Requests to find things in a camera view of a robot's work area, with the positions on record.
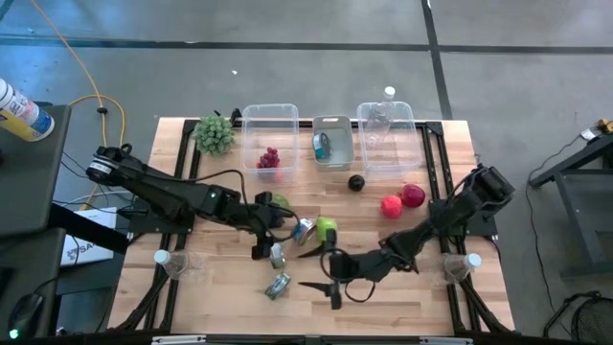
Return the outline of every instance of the concrete floor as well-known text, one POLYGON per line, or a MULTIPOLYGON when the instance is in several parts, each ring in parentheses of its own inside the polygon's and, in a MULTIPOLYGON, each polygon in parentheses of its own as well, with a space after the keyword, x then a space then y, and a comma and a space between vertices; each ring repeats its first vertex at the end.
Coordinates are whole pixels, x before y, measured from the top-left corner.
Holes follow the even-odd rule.
MULTIPOLYGON (((431 0, 441 44, 611 46, 613 3, 579 0, 431 0)), ((419 0, 182 0, 41 2, 65 35, 87 38, 426 44, 419 0)), ((16 0, 0 37, 53 33, 29 1, 16 0)), ((440 119, 428 52, 76 49, 103 94, 128 113, 127 142, 147 158, 160 116, 229 113, 248 104, 292 103, 301 116, 353 115, 393 85, 417 119, 440 119)), ((453 118, 468 120, 475 150, 517 189, 497 216, 503 269, 518 331, 541 334, 553 313, 534 252, 524 198, 528 172, 613 107, 610 55, 442 54, 453 118)), ((58 47, 3 46, 1 77, 37 100, 68 103, 91 93, 69 53, 58 47)), ((86 164, 100 143, 93 100, 73 111, 66 151, 86 164)), ((119 114, 108 116, 110 144, 119 114)), ((560 156, 579 150, 576 143, 560 156)), ((57 199, 86 195, 88 181, 62 169, 57 199)), ((532 193, 540 251, 554 305, 577 291, 613 295, 610 279, 564 283, 580 264, 577 240, 553 185, 532 193)), ((100 298, 92 299, 99 306, 100 298)), ((92 318, 100 318, 102 311, 92 318)), ((71 323, 70 312, 63 322, 71 323)), ((568 338, 560 327, 552 336, 568 338)))

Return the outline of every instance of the small clear plastic bin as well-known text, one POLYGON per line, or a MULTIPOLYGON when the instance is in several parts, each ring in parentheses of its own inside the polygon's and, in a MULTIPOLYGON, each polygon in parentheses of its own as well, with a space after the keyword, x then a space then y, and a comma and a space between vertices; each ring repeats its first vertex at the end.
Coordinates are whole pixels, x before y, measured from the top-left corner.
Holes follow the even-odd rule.
POLYGON ((264 181, 291 180, 298 167, 298 108, 294 104, 249 105, 242 112, 242 165, 264 181), (258 168, 268 148, 277 150, 276 168, 258 168))
POLYGON ((364 124, 376 103, 362 103, 357 108, 364 178, 367 180, 402 179, 421 164, 420 137, 415 129, 411 106, 393 102, 392 123, 384 140, 367 142, 364 124))

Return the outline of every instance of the yellow cable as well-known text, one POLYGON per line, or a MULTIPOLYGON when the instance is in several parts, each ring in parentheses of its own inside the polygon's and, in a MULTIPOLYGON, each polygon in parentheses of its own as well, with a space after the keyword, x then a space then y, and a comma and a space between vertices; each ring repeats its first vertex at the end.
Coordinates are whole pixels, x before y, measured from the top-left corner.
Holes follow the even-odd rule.
MULTIPOLYGON (((32 2, 32 5, 36 8, 36 10, 40 13, 40 15, 42 15, 42 17, 47 21, 47 24, 49 24, 51 29, 54 30, 54 32, 56 33, 57 37, 59 37, 59 39, 62 41, 62 43, 64 43, 64 46, 66 46, 66 49, 68 49, 68 51, 73 55, 73 57, 75 57, 75 59, 77 60, 77 62, 80 65, 80 67, 83 69, 83 72, 85 73, 85 76, 87 76, 87 78, 89 79, 89 82, 91 82, 92 87, 94 88, 94 92, 96 93, 95 95, 87 95, 87 96, 83 96, 83 97, 81 97, 81 98, 79 98, 77 100, 74 100, 74 101, 70 102, 70 105, 74 105, 74 104, 77 104, 77 103, 79 103, 79 102, 81 102, 83 100, 87 100, 87 99, 91 99, 91 98, 98 99, 98 104, 99 104, 100 107, 104 107, 104 104, 102 103, 102 99, 106 99, 106 100, 109 100, 112 103, 114 103, 119 108, 119 110, 120 110, 120 112, 122 114, 122 134, 121 134, 121 137, 120 137, 120 145, 122 145, 124 143, 124 135, 125 135, 125 111, 124 111, 124 109, 119 104, 119 102, 113 100, 112 98, 110 98, 108 96, 100 94, 100 91, 98 91, 98 86, 94 82, 94 79, 92 78, 92 76, 89 74, 89 71, 87 71, 87 68, 85 67, 85 64, 83 63, 83 61, 81 61, 81 59, 79 58, 77 53, 72 49, 72 47, 70 46, 70 44, 68 44, 68 42, 66 41, 64 36, 56 28, 56 25, 51 21, 51 19, 49 19, 49 17, 47 16, 47 13, 45 13, 45 11, 43 9, 41 9, 40 6, 38 6, 38 4, 36 4, 35 0, 31 0, 31 2, 32 2)), ((101 115, 102 115, 102 142, 106 146, 106 116, 104 114, 101 114, 101 115)), ((97 189, 98 189, 98 185, 95 185, 94 189, 92 190, 92 193, 90 193, 89 197, 85 201, 86 204, 88 204, 91 201, 91 199, 94 196, 94 193, 96 192, 97 189)), ((81 210, 87 210, 89 208, 89 206, 87 206, 86 204, 83 205, 82 207, 80 207, 81 210)))

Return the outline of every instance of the black ball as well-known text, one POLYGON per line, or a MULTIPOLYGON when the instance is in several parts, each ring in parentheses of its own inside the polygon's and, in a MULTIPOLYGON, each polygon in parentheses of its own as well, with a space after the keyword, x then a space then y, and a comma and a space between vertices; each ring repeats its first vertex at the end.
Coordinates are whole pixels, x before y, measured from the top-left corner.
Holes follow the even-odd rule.
POLYGON ((362 188, 364 188, 366 181, 364 181, 364 177, 360 175, 353 175, 352 177, 349 178, 348 184, 349 184, 349 189, 351 189, 354 192, 359 192, 362 190, 362 188))

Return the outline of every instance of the wooden table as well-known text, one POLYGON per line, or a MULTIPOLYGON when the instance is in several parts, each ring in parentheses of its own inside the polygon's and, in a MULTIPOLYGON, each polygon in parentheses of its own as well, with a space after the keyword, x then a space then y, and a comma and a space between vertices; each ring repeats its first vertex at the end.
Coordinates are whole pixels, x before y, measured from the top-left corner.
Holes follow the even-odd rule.
MULTIPOLYGON (((183 118, 160 119, 149 164, 172 174, 178 152, 183 118)), ((443 121, 444 137, 454 181, 460 181, 475 166, 468 124, 465 121, 443 121)), ((253 196, 264 190, 285 195, 293 210, 301 218, 318 215, 336 219, 339 225, 338 245, 350 253, 361 253, 378 248, 377 241, 390 232, 411 228, 427 216, 425 203, 418 209, 405 210, 400 219, 385 219, 379 214, 379 200, 395 194, 402 182, 420 185, 430 198, 430 187, 425 163, 409 173, 404 181, 367 183, 361 193, 347 188, 347 180, 361 171, 360 147, 354 135, 356 161, 349 172, 318 173, 313 162, 309 141, 311 129, 300 129, 301 166, 293 184, 260 183, 253 175, 245 175, 246 192, 253 196)), ((203 158, 199 175, 223 169, 242 167, 238 144, 223 158, 203 158)), ((439 153, 432 141, 438 176, 439 153)), ((188 152, 192 152, 190 143, 188 152)), ((189 164, 184 176, 187 177, 189 164)), ((226 174, 208 180, 239 190, 235 174, 226 174)), ((444 185, 439 187, 444 196, 444 185)), ((293 226, 289 219, 285 230, 293 226)), ((148 290, 153 277, 153 253, 158 249, 160 236, 144 235, 132 244, 126 255, 120 283, 110 315, 109 327, 118 325, 137 306, 148 290)), ((443 335, 453 334, 449 303, 444 287, 432 285, 432 274, 390 273, 377 284, 375 294, 364 304, 351 302, 343 296, 343 308, 331 310, 329 299, 322 292, 299 286, 298 282, 322 282, 317 258, 296 260, 298 254, 316 246, 311 239, 303 247, 285 243, 288 257, 286 272, 291 276, 289 289, 276 301, 270 301, 264 290, 277 274, 267 260, 254 262, 250 258, 255 237, 243 231, 197 220, 189 235, 187 249, 207 257, 206 281, 200 284, 179 284, 173 333, 190 334, 369 334, 369 335, 443 335)), ((466 249, 481 255, 483 265, 472 274, 473 284, 483 300, 499 320, 513 329, 511 310, 505 282, 496 250, 481 238, 467 238, 466 249)), ((424 270, 440 257, 438 241, 428 242, 417 261, 424 270)), ((362 298, 368 294, 371 283, 356 280, 350 294, 362 298)), ((156 325, 161 321, 166 303, 168 284, 162 290, 156 325)), ((459 291, 463 321, 467 327, 466 302, 459 291)))

